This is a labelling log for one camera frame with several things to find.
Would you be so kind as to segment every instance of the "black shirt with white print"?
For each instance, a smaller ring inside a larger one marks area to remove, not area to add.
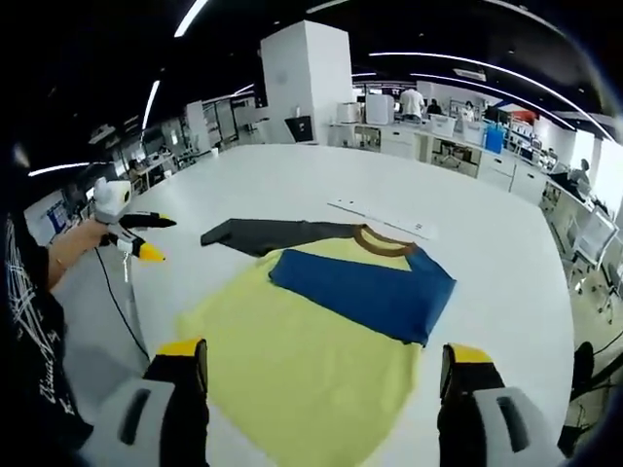
[[[62,451],[79,448],[92,431],[76,410],[62,369],[64,315],[48,292],[49,256],[30,235],[23,215],[3,216],[6,310],[19,398],[32,432]]]

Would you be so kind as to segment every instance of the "yellow t-shirt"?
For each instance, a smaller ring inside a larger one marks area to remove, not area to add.
[[[295,249],[409,270],[404,256],[369,251],[398,252],[395,244],[363,237]],[[180,338],[207,340],[210,397],[277,465],[358,465],[387,436],[413,390],[421,346],[274,286],[268,274],[281,253],[261,258],[184,314]]]

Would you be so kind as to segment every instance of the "person's arm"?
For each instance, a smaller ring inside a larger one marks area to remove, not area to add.
[[[48,248],[48,289],[58,284],[65,272],[87,251],[99,245],[106,235],[106,226],[88,219],[59,236]]]

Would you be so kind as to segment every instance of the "brown collar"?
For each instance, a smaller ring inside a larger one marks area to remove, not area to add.
[[[363,235],[364,232],[370,235],[371,237],[375,238],[376,240],[380,240],[385,243],[394,243],[396,245],[402,245],[402,248],[382,248],[380,246],[377,246],[373,243],[370,243],[368,240],[365,239]],[[406,241],[398,241],[398,240],[394,240],[393,238],[387,238],[386,236],[382,236],[381,234],[374,232],[372,229],[370,229],[370,227],[366,225],[355,227],[354,240],[364,250],[369,251],[370,253],[374,253],[375,255],[387,256],[389,258],[396,258],[398,256],[410,255],[413,252],[415,252],[416,248],[418,247],[415,243],[409,243]]]

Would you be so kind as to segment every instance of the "blue bin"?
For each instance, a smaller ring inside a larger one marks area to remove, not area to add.
[[[485,149],[492,153],[501,154],[504,144],[504,129],[489,126],[485,133]]]

